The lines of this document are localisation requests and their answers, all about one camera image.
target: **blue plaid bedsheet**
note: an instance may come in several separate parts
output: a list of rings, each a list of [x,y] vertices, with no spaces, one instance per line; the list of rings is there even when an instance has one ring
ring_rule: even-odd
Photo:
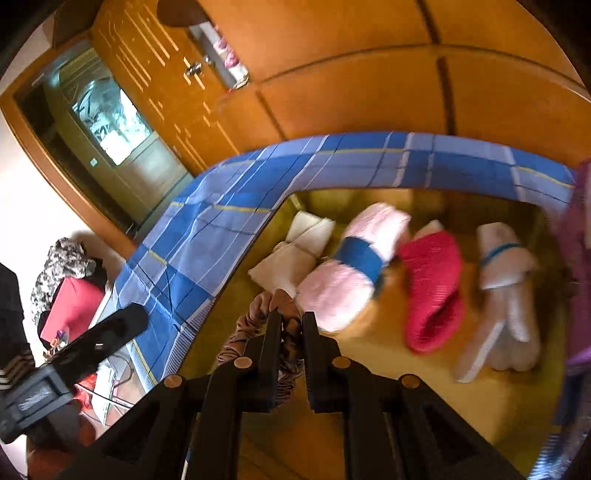
[[[210,168],[173,201],[115,281],[117,306],[144,305],[150,324],[129,344],[150,390],[173,374],[220,291],[282,202],[326,188],[431,188],[542,207],[551,227],[570,201],[568,167],[503,145],[404,132],[292,140]]]

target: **wooden door frame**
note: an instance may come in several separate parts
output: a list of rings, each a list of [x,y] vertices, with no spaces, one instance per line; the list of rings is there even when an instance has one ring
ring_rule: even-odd
[[[18,92],[29,87],[35,79],[39,78],[44,69],[60,60],[70,49],[82,48],[85,45],[92,46],[90,40],[91,33],[87,30],[59,48],[47,50],[0,95],[0,111],[18,143],[49,185],[98,237],[128,260],[137,247],[136,243],[111,222],[61,170],[36,136],[15,98]]]

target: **blue band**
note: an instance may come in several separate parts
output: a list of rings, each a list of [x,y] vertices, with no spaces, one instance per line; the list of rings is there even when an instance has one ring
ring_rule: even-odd
[[[520,248],[521,244],[513,243],[513,244],[502,244],[496,248],[493,248],[488,254],[480,259],[480,267],[484,267],[487,263],[489,263],[493,258],[495,258],[501,252],[505,250],[509,250],[510,248]]]
[[[333,258],[353,267],[368,277],[375,285],[384,266],[382,259],[369,246],[369,243],[356,236],[347,236],[340,243]]]

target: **wooden panel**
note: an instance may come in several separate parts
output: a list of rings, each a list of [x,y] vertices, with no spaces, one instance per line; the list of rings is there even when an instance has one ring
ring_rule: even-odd
[[[552,35],[516,0],[426,0],[443,44],[490,48],[581,82]]]
[[[138,110],[192,175],[238,151],[211,116],[225,88],[185,28],[156,17],[157,0],[105,0],[93,26],[93,46]],[[188,76],[199,61],[201,76]]]
[[[447,62],[458,135],[521,148],[571,167],[589,158],[587,99],[503,58],[457,52]]]
[[[226,126],[228,135],[240,151],[254,150],[284,140],[257,97],[256,89],[254,85],[245,86],[226,95],[216,106],[220,122]]]
[[[142,192],[143,200],[150,205],[151,210],[187,170],[158,134],[153,133],[116,167],[116,172],[136,192]]]
[[[413,0],[201,0],[251,77],[343,53],[428,42]]]
[[[362,53],[263,83],[288,138],[390,130],[444,133],[436,61],[426,48]]]

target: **door handle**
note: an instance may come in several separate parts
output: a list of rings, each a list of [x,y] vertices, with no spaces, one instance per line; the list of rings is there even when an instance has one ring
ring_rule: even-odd
[[[187,67],[187,70],[185,71],[185,74],[188,77],[190,77],[191,75],[201,76],[203,74],[203,66],[201,65],[201,62],[196,61],[189,65]]]

